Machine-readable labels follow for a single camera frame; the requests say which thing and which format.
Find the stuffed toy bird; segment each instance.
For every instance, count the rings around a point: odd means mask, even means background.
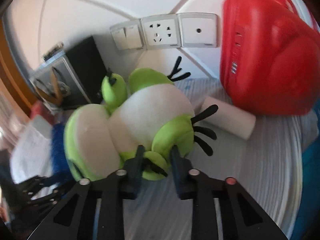
[[[105,178],[133,158],[139,145],[145,148],[142,177],[148,180],[167,176],[174,145],[183,157],[195,142],[212,155],[211,147],[195,132],[213,140],[216,134],[194,124],[214,114],[218,106],[195,115],[188,98],[173,83],[190,76],[187,72],[173,77],[181,71],[180,62],[178,57],[168,76],[150,68],[136,69],[129,76],[128,88],[120,75],[107,71],[102,82],[106,105],[82,106],[66,124],[66,159],[76,180]]]

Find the wooden door frame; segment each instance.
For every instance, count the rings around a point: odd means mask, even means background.
[[[20,108],[25,115],[30,115],[31,107],[37,98],[26,84],[12,58],[2,20],[0,20],[0,89],[14,109]]]

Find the black box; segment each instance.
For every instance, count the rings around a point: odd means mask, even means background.
[[[60,109],[76,109],[85,104],[100,104],[101,83],[107,70],[93,37],[86,38],[71,49],[60,51],[40,65],[30,81],[53,95],[50,73],[55,69],[64,100]],[[51,110],[57,107],[47,102]]]

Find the wall switch panel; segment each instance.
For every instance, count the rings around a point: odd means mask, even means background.
[[[182,47],[217,47],[217,15],[178,14]]]
[[[147,49],[181,47],[176,14],[156,15],[141,19]]]
[[[121,53],[145,49],[140,20],[127,21],[110,27],[112,38]]]

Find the white plush belly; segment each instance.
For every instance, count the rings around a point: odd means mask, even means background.
[[[116,150],[132,151],[139,144],[150,150],[159,129],[182,114],[194,116],[194,111],[188,98],[175,86],[160,84],[139,90],[109,119],[109,130]]]
[[[79,110],[74,139],[87,168],[106,177],[119,168],[119,155],[110,137],[108,113],[104,106],[85,105]]]

